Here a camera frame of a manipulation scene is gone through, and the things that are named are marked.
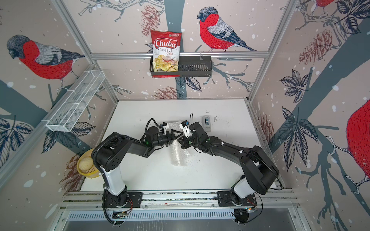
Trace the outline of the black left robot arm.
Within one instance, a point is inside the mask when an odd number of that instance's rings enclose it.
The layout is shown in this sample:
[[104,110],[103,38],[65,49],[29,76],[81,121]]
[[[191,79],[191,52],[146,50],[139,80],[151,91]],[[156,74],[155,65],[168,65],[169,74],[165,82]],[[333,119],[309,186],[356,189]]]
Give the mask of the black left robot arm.
[[152,126],[145,128],[139,140],[114,132],[95,147],[92,160],[104,180],[104,203],[122,208],[129,201],[128,189],[120,171],[120,165],[127,153],[148,158],[183,135],[182,131],[167,131],[164,126]]

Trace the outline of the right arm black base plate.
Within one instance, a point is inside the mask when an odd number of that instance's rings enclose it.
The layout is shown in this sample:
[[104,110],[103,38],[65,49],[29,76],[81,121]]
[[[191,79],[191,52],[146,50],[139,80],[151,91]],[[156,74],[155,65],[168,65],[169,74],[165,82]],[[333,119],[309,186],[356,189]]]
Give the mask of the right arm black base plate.
[[245,198],[238,197],[231,191],[218,191],[215,198],[219,207],[256,207],[257,202],[254,193]]

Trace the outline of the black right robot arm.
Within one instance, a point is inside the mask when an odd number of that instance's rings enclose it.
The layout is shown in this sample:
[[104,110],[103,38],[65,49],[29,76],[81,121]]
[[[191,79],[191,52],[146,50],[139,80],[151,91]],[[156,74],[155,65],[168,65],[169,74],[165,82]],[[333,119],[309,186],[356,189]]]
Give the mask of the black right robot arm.
[[182,149],[194,147],[211,156],[225,158],[242,168],[244,176],[231,188],[234,198],[244,199],[253,193],[265,195],[278,179],[276,165],[261,147],[239,147],[224,142],[208,135],[199,122],[190,124],[185,120],[180,128],[184,132],[184,136],[178,139]]

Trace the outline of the clear bubble wrap sheet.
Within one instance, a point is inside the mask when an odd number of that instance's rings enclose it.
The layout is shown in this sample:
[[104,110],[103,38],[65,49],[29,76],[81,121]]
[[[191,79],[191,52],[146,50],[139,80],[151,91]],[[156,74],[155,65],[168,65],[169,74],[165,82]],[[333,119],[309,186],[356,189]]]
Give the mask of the clear bubble wrap sheet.
[[[176,130],[183,132],[180,125],[181,121],[170,122],[167,124],[167,131],[170,132],[171,130]],[[186,166],[188,164],[188,158],[190,156],[190,153],[187,150],[181,148],[181,144],[178,142],[178,140],[173,141],[173,143],[170,144],[169,147],[171,148],[170,152],[171,164],[177,167]]]

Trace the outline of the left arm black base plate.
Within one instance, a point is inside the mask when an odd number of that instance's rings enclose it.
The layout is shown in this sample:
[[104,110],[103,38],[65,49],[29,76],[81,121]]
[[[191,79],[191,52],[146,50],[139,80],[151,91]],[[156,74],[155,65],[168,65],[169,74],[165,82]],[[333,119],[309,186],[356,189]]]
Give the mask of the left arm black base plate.
[[116,196],[104,191],[102,208],[139,208],[142,197],[143,193],[141,192],[121,193]]

